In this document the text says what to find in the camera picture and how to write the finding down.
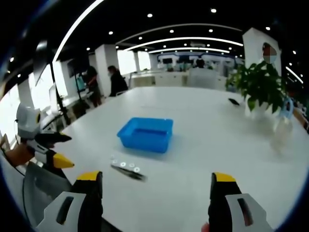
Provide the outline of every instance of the blue plastic tray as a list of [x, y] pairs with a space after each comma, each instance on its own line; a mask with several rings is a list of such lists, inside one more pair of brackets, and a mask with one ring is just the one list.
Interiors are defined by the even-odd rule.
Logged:
[[125, 147], [165, 153], [172, 136], [172, 128], [171, 119], [133, 117], [117, 136]]

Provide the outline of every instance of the black ceiling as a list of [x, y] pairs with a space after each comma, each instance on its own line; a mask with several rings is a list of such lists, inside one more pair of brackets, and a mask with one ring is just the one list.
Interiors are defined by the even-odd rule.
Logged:
[[[55, 52], [66, 32], [78, 16], [91, 4], [93, 0], [52, 0], [48, 7], [42, 9], [42, 1], [11, 0], [14, 4], [10, 18], [4, 27], [8, 40], [2, 43], [0, 51], [3, 64], [14, 56], [14, 62], [7, 62], [6, 67], [11, 72], [31, 60], [39, 40], [48, 39], [49, 45]], [[211, 8], [217, 9], [215, 14], [210, 12]], [[185, 26], [156, 30], [143, 35], [142, 40], [136, 36], [124, 41], [128, 44], [141, 44], [159, 39], [171, 37], [214, 37], [242, 43], [242, 35], [245, 31], [254, 27], [265, 32], [279, 42], [282, 49], [282, 66], [293, 63], [293, 70], [304, 76], [307, 75], [304, 68], [305, 51], [307, 48], [306, 36], [302, 36], [302, 16], [306, 14], [305, 9], [297, 8], [294, 15], [291, 6], [281, 5], [265, 6], [253, 2], [250, 5], [233, 4], [227, 5], [223, 2], [209, 3], [202, 0], [191, 0], [181, 2], [176, 0], [105, 0], [94, 9], [78, 26], [67, 41], [60, 59], [73, 58], [90, 47], [93, 52], [101, 44], [114, 44], [134, 34], [168, 25], [185, 23], [207, 23], [224, 25], [240, 29], [241, 31], [214, 26]], [[190, 41], [173, 41], [149, 45], [153, 49], [183, 47]], [[212, 48], [227, 50], [232, 47], [231, 55], [244, 55], [243, 47], [222, 42], [203, 41], [210, 44]]]

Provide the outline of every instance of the person sitting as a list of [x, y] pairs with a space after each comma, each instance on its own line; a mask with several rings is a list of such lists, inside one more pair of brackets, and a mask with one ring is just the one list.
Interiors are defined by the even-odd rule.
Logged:
[[109, 76], [111, 77], [111, 94], [110, 97], [116, 97], [117, 93], [128, 90], [125, 78], [120, 74], [115, 66], [109, 66]]
[[202, 69], [204, 66], [205, 66], [205, 61], [202, 59], [202, 56], [198, 56], [197, 67]]

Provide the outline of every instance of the window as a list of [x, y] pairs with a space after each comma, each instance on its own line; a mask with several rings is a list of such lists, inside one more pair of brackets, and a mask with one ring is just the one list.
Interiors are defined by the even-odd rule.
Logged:
[[[57, 89], [60, 96], [67, 96], [68, 92], [65, 86], [64, 77], [61, 69], [61, 63], [56, 62], [53, 64], [54, 74]], [[50, 106], [49, 89], [52, 87], [53, 79], [50, 66], [47, 65], [43, 71], [38, 84], [35, 86], [34, 74], [29, 75], [29, 87], [31, 97], [35, 109], [44, 110], [47, 106]]]
[[19, 104], [18, 87], [15, 85], [0, 101], [0, 131], [2, 135], [7, 134], [9, 143], [17, 134], [17, 124], [14, 121]]
[[123, 74], [128, 74], [136, 71], [136, 64], [133, 51], [117, 51], [119, 71]]
[[140, 70], [150, 69], [150, 58], [148, 52], [137, 52], [139, 57]]

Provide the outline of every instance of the phone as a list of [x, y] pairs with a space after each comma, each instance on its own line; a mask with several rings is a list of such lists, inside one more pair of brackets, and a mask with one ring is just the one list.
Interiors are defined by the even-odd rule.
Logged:
[[233, 105], [240, 106], [240, 104], [235, 99], [228, 99]]

